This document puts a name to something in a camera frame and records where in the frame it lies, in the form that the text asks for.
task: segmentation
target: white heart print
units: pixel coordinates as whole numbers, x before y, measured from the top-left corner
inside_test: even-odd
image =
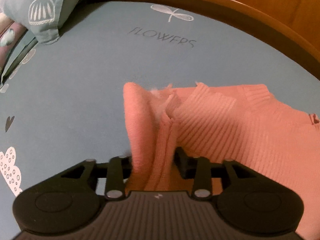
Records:
[[[22,192],[20,188],[21,184],[21,172],[20,169],[14,165],[16,161],[16,151],[13,147],[7,149],[7,152],[3,154],[0,152],[0,171],[9,188],[12,190],[15,196]]]

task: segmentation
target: printed dragonfly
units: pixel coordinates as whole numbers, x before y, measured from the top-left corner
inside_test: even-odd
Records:
[[[164,5],[154,4],[154,5],[151,5],[151,9],[158,11],[158,12],[170,14],[168,22],[171,21],[172,16],[177,17],[182,20],[185,20],[185,21],[193,21],[194,20],[194,18],[191,15],[183,14],[183,13],[175,13],[179,9],[175,9],[174,11],[172,11],[167,6],[164,6]]]

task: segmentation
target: bed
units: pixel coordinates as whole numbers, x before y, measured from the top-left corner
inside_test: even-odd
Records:
[[[224,23],[223,15],[213,17],[218,21],[168,1],[83,0],[54,44],[37,43],[30,31],[21,37],[0,90],[0,151],[14,148],[21,190],[84,159],[107,162],[130,152],[126,82],[148,90],[195,82],[265,84],[279,101],[320,115],[316,53],[307,55],[301,45],[292,56],[271,46],[276,41],[293,46],[292,40],[263,42],[258,32],[250,35]],[[5,240],[19,227],[12,215],[15,195],[4,179],[0,189]]]

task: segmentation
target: metal screw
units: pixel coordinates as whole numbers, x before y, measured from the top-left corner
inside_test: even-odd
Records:
[[[207,189],[197,189],[195,191],[195,196],[200,198],[209,197],[211,195],[211,192]]]
[[[108,198],[120,198],[122,196],[122,192],[120,190],[110,190],[107,192]]]

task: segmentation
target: pillow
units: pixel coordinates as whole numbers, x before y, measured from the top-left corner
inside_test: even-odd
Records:
[[[4,66],[12,48],[14,48],[25,31],[26,28],[23,25],[14,22],[0,11],[0,85],[2,84]]]
[[[32,31],[39,43],[59,39],[58,29],[79,0],[0,0],[0,10]]]
[[[22,60],[26,56],[26,54],[37,44],[37,40],[34,34],[31,31],[24,32],[21,37],[18,39],[18,42],[12,47],[9,56],[6,58],[6,62],[1,70],[0,65],[0,74],[1,74],[1,83],[0,87],[7,81],[7,79],[11,79],[11,74],[17,72],[19,69],[19,65],[23,64]]]

